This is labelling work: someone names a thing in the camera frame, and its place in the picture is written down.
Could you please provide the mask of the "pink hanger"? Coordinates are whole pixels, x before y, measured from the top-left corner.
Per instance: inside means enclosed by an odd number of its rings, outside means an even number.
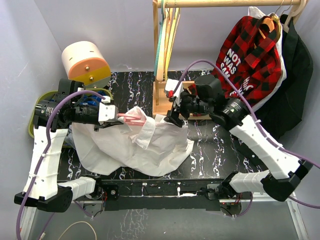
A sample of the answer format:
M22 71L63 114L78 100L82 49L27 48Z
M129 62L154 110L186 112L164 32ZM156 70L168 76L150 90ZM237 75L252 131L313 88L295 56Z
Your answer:
M129 126L143 126L146 122L145 119L136 114L118 113L117 116L123 118L123 121Z

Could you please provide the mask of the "white shirt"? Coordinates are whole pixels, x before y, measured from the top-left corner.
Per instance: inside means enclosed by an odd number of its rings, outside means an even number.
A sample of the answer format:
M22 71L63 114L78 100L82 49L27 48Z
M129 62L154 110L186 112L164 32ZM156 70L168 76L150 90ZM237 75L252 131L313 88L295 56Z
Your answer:
M138 115L144 124L123 123L95 131L92 124L72 123L75 149L86 170L110 175L120 167L129 167L161 177L175 171L191 154L194 141L188 138L186 124L178 127L160 114L149 117L138 106L128 114Z

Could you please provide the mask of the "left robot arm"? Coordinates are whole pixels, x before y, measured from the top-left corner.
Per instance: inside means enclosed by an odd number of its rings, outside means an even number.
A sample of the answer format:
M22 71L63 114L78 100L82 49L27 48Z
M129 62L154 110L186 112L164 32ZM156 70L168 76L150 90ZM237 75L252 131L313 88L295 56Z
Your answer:
M72 123L89 124L94 130L110 127L117 114L113 96L104 88L86 88L84 83L61 79L57 91L41 96L34 107L31 126L34 147L30 171L22 192L14 196L14 203L50 213L65 212L72 201L88 195L97 200L103 187L94 176L58 183L62 148Z

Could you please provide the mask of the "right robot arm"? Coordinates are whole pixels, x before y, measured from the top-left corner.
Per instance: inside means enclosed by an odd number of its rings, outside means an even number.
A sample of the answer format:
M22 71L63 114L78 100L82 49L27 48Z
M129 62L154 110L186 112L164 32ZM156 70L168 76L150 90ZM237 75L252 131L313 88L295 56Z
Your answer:
M266 193L284 202L293 193L312 164L281 150L279 144L269 142L271 136L249 114L239 98L225 98L219 79L212 75L199 76L195 82L196 94L190 94L183 84L168 79L164 93L172 102L165 120L178 127L183 126L180 117L209 115L216 124L240 139L266 166L267 170L253 173L232 172L215 189L217 195L235 198L240 193Z

